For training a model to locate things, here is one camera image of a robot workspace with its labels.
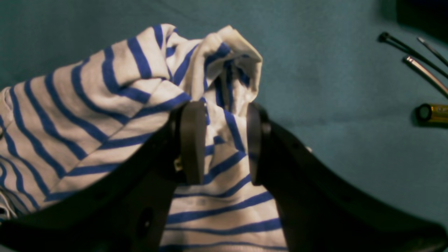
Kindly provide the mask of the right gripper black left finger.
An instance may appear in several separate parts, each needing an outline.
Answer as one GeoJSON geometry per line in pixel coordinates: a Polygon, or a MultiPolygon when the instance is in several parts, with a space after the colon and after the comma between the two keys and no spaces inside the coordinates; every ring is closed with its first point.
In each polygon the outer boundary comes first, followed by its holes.
{"type": "Polygon", "coordinates": [[[1,225],[16,252],[157,252],[175,189],[203,183],[206,105],[190,101],[117,169],[88,188],[1,225]]]}

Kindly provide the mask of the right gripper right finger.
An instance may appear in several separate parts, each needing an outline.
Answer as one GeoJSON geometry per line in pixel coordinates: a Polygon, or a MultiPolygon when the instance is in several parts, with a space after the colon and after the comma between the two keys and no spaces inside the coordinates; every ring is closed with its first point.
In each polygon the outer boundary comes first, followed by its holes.
{"type": "Polygon", "coordinates": [[[290,252],[442,252],[442,225],[395,209],[337,176],[261,105],[247,108],[252,183],[273,196],[290,252]]]}

